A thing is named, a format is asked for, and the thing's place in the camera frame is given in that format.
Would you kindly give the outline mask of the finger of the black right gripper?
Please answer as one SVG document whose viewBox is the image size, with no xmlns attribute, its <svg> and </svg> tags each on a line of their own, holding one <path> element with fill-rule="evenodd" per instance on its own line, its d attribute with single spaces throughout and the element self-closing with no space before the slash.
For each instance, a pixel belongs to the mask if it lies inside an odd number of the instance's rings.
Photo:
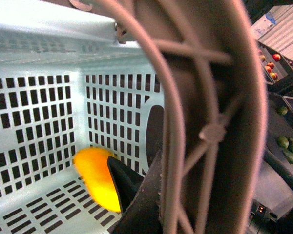
<svg viewBox="0 0 293 234">
<path fill-rule="evenodd" d="M 112 156 L 108 157 L 107 166 L 116 189 L 121 214 L 123 214 L 134 200 L 144 177 Z"/>
</svg>

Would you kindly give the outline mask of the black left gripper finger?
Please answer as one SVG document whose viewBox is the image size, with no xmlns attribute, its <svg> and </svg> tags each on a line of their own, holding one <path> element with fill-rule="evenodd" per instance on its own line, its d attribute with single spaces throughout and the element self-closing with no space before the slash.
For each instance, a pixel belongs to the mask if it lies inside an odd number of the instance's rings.
<svg viewBox="0 0 293 234">
<path fill-rule="evenodd" d="M 159 219 L 162 151 L 159 150 L 130 206 L 110 231 L 111 234 L 161 234 Z"/>
</svg>

